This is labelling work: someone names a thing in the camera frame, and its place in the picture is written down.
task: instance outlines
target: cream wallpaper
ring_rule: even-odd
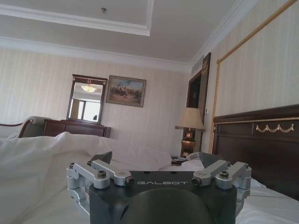
[[[146,79],[144,107],[104,104],[102,124],[111,137],[180,153],[174,129],[187,98],[188,75],[70,57],[0,49],[0,123],[36,115],[65,119],[72,74]]]
[[[281,7],[262,0],[212,51],[203,151],[208,151],[217,59]],[[216,116],[299,103],[299,3],[296,2],[221,63]]]

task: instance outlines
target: dresser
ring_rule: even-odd
[[[45,119],[43,135],[55,137],[62,132],[69,132],[71,134],[90,134],[109,138],[110,130],[110,127],[94,123]]]

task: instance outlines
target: silver bracket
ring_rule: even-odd
[[[90,211],[86,193],[89,194],[92,184],[97,189],[105,189],[110,186],[110,178],[118,186],[131,186],[134,183],[129,171],[120,171],[101,160],[92,161],[91,166],[72,163],[66,173],[69,196],[76,202],[78,210],[88,216]]]
[[[220,189],[231,189],[234,185],[237,188],[236,216],[244,205],[244,199],[250,195],[251,168],[243,162],[236,162],[227,171],[216,175],[216,186]]]
[[[213,179],[219,172],[226,170],[229,164],[228,161],[218,160],[202,171],[195,171],[193,173],[192,183],[197,186],[210,185],[211,179]]]

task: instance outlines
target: dark wooden headboard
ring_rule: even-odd
[[[215,117],[214,123],[213,154],[248,163],[253,178],[299,200],[299,105]]]

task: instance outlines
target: painting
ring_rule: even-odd
[[[110,76],[107,103],[143,107],[146,80]]]

